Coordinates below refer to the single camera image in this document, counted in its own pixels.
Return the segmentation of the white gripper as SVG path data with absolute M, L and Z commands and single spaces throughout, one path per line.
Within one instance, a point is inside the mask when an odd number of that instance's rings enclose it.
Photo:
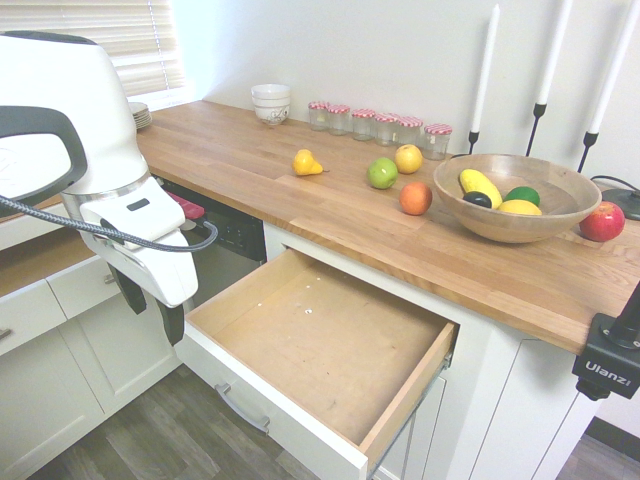
M 87 223 L 98 225 L 104 220 L 123 233 L 147 241 L 169 246 L 187 244 L 180 231 L 185 222 L 181 206 L 153 178 L 122 196 L 85 202 L 79 212 Z M 159 251 L 130 242 L 111 243 L 88 233 L 83 239 L 92 251 L 115 267 L 114 280 L 135 314 L 146 310 L 141 288 L 161 301 L 158 308 L 167 340 L 171 346 L 180 342 L 185 317 L 182 303 L 198 288 L 192 255 Z

